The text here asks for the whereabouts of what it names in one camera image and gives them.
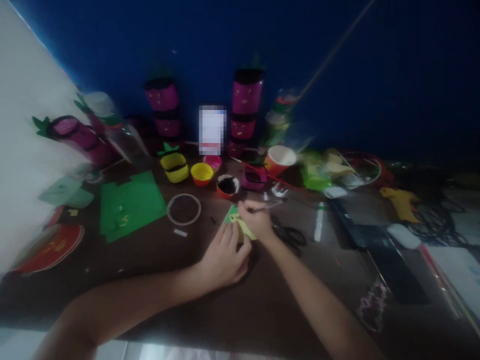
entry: clear plastic bottle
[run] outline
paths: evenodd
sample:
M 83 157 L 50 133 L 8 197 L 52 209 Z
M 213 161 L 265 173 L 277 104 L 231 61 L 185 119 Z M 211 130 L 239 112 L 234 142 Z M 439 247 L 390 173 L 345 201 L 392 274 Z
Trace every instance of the clear plastic bottle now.
M 96 91 L 85 96 L 88 107 L 105 125 L 105 136 L 123 158 L 138 170 L 150 166 L 152 159 L 137 130 L 117 112 L 112 99 Z

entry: white mouse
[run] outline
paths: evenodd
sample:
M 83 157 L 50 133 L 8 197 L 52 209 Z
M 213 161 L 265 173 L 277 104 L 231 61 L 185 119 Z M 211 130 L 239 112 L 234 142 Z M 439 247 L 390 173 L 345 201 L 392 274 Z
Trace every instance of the white mouse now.
M 422 244 L 420 239 L 402 224 L 392 224 L 386 231 L 406 249 L 415 250 Z

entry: green craft paper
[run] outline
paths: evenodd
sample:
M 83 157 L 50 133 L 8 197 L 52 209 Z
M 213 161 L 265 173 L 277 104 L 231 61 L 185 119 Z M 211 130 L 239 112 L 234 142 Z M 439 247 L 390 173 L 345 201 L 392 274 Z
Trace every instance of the green craft paper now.
M 226 215 L 224 223 L 231 223 L 232 220 L 230 220 L 230 215 L 238 214 L 238 213 L 239 213 L 239 208 L 235 205 L 232 205 L 231 208 L 230 208 L 230 211 Z
M 101 187 L 100 234 L 111 243 L 167 214 L 167 205 L 151 171 L 131 176 L 121 186 Z

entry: white marker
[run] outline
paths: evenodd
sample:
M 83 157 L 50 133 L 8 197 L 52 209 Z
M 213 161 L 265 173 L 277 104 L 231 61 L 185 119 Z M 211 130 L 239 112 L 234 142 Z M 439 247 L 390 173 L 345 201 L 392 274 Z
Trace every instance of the white marker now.
M 324 220 L 324 212 L 325 206 L 324 202 L 322 201 L 318 204 L 318 211 L 316 213 L 316 224 L 315 224 L 315 234 L 313 235 L 313 239 L 319 243 L 320 237 L 322 236 L 322 222 Z

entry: black scissors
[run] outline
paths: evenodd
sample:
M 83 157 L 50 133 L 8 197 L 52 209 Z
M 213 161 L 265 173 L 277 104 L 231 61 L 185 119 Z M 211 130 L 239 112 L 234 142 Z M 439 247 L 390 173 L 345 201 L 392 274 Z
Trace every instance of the black scissors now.
M 281 226 L 279 219 L 274 215 L 271 216 L 271 227 L 278 238 L 291 247 L 297 257 L 302 255 L 299 247 L 307 246 L 307 239 L 299 230 Z

